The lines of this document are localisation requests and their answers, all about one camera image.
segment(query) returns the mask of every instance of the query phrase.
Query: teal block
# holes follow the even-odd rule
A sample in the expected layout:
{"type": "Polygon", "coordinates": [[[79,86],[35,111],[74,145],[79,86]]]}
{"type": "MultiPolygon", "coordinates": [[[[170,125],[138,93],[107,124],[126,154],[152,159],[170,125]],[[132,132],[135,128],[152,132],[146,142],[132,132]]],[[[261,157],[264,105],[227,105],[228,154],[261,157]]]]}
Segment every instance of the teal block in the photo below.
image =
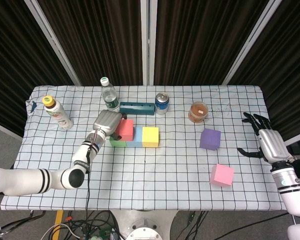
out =
{"type": "Polygon", "coordinates": [[[127,144],[125,141],[117,141],[114,140],[112,137],[109,138],[110,144],[112,147],[126,147],[127,144]]]}
{"type": "Polygon", "coordinates": [[[156,106],[149,102],[124,102],[120,103],[120,113],[135,115],[155,115],[156,106]]]}
{"type": "Polygon", "coordinates": [[[126,141],[127,147],[142,148],[142,126],[136,126],[133,129],[133,141],[126,141]]]}

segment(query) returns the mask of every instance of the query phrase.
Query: soda can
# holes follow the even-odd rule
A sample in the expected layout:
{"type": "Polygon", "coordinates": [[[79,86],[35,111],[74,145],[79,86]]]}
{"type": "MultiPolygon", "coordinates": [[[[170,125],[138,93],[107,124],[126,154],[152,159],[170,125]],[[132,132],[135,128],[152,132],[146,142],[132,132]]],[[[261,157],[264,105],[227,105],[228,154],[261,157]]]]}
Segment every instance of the soda can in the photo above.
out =
{"type": "Polygon", "coordinates": [[[168,111],[169,96],[166,92],[159,92],[155,96],[155,112],[163,115],[168,111]]]}

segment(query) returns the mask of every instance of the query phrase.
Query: blue block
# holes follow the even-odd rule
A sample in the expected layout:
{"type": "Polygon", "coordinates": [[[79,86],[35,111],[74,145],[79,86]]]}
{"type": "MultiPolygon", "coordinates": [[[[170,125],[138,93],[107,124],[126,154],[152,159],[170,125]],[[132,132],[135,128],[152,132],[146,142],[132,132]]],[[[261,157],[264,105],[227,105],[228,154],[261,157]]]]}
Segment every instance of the blue block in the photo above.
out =
{"type": "Polygon", "coordinates": [[[126,141],[127,147],[142,148],[142,126],[133,129],[133,141],[126,141]]]}

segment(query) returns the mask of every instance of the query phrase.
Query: plastic bottle cap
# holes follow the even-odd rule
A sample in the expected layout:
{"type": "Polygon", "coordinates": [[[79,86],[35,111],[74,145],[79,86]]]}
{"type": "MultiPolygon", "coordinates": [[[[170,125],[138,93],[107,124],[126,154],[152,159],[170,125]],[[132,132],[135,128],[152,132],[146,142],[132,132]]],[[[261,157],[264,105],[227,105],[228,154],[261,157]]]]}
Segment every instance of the plastic bottle cap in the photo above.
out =
{"type": "Polygon", "coordinates": [[[102,86],[106,87],[109,85],[109,79],[106,76],[104,76],[100,79],[100,83],[102,86]]]}
{"type": "Polygon", "coordinates": [[[51,107],[53,104],[55,104],[55,100],[52,96],[44,96],[42,98],[42,102],[46,107],[51,107]]]}

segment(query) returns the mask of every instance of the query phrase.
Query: black curtain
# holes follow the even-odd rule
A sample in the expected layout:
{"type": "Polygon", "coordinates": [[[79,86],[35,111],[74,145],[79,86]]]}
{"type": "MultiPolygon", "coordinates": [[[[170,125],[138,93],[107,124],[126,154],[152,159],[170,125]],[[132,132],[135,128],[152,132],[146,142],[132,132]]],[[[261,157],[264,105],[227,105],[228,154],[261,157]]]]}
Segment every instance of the black curtain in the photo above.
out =
{"type": "Polygon", "coordinates": [[[284,140],[300,134],[300,1],[282,1],[230,81],[260,86],[284,140]]]}
{"type": "Polygon", "coordinates": [[[23,0],[0,0],[0,125],[22,136],[34,87],[72,85],[23,0]]]}
{"type": "Polygon", "coordinates": [[[39,0],[84,86],[142,85],[140,0],[39,0]]]}
{"type": "Polygon", "coordinates": [[[218,85],[268,0],[159,0],[155,85],[218,85]]]}

